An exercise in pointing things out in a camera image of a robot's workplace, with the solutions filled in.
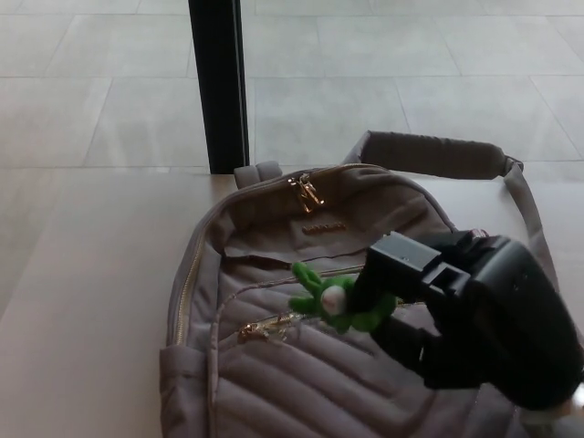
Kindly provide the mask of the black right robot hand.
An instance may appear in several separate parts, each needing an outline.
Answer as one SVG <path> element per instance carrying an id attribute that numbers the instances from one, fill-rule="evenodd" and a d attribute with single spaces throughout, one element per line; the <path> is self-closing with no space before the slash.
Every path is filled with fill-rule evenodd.
<path id="1" fill-rule="evenodd" d="M 385 235 L 368 249 L 347 308 L 364 313 L 391 297 L 422 302 L 433 330 L 384 313 L 372 338 L 430 389 L 489 383 L 513 404 L 544 411 L 582 383 L 573 320 L 516 240 L 476 231 Z"/>

